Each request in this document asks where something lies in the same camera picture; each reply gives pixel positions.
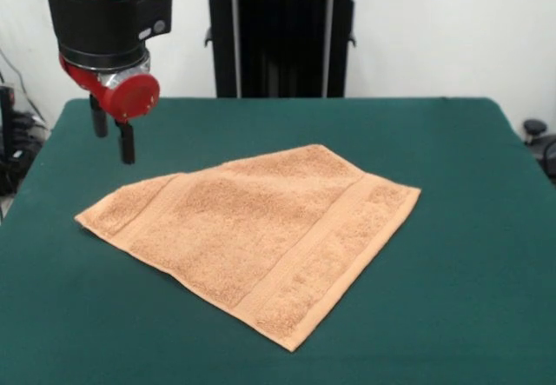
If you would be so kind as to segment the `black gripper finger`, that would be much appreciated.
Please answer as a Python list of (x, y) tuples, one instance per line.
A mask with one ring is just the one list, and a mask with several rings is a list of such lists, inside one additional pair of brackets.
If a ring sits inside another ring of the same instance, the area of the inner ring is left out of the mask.
[(129, 122), (115, 120), (115, 124), (120, 131), (118, 141), (121, 160), (125, 164), (132, 165), (136, 161), (134, 129)]
[(97, 137), (106, 137), (108, 135), (106, 112), (101, 108), (99, 101), (93, 94), (89, 95), (89, 105), (91, 108), (91, 117), (95, 135)]

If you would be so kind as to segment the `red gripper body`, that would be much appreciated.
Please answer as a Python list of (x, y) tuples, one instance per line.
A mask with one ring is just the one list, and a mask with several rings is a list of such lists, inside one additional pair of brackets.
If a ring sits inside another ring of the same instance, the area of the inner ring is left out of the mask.
[(126, 70), (100, 72), (72, 65), (59, 57), (67, 75), (87, 90), (100, 108), (118, 122), (148, 114), (158, 103), (160, 85), (150, 74), (150, 58)]

